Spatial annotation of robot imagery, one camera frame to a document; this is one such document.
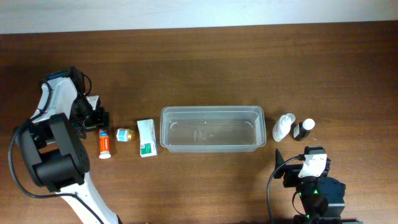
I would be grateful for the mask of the orange tablet tube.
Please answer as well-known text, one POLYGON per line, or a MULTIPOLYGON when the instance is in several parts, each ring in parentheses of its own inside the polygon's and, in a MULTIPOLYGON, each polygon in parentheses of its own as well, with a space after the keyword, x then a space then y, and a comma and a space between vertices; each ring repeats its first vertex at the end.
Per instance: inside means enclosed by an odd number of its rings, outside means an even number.
POLYGON ((107 129, 99 130, 99 158, 109 159, 111 157, 109 133, 107 129))

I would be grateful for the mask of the small blue-label gold-cap bottle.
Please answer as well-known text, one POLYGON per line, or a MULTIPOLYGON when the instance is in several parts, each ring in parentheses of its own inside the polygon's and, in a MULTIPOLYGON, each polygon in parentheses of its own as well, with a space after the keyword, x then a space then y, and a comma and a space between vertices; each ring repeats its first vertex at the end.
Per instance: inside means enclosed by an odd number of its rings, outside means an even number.
POLYGON ((130 142, 133 141, 135 137, 135 132, 132 129, 119 128, 116 131, 116 139, 119 142, 130 142))

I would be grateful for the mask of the white green medicine box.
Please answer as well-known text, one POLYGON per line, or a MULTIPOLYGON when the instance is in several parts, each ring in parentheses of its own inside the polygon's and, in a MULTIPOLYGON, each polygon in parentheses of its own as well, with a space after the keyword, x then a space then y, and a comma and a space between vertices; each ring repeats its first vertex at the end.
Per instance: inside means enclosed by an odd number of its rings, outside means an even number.
POLYGON ((153 119, 137 121, 140 140, 140 156, 150 157, 157 155, 157 143, 153 119))

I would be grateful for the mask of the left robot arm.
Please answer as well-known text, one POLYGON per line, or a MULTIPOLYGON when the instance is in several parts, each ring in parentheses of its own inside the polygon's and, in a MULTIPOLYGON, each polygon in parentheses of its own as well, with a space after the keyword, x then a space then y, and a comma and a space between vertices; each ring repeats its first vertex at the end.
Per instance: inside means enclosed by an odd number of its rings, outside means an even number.
POLYGON ((90 159, 82 143, 90 131, 109 128, 109 113, 99 96, 91 96, 89 80, 75 67, 46 75, 40 80, 42 96, 32 117, 17 127, 8 149, 19 148, 33 183, 47 195, 37 199, 62 198, 83 223, 120 223, 96 190, 90 176, 90 159))

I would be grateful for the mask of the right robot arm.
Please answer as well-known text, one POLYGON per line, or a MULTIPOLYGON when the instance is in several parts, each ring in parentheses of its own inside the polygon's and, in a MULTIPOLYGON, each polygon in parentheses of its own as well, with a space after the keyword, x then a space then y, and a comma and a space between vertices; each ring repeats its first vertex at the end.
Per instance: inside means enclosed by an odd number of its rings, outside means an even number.
POLYGON ((275 150, 275 169, 267 183, 267 209, 270 219, 270 189, 274 179, 282 179, 285 188, 294 188, 292 201, 298 197, 304 212, 298 212, 292 223, 349 224, 359 223, 357 219, 343 219, 346 185, 328 176, 331 160, 321 146, 307 146, 304 153, 290 159, 283 159, 275 150))

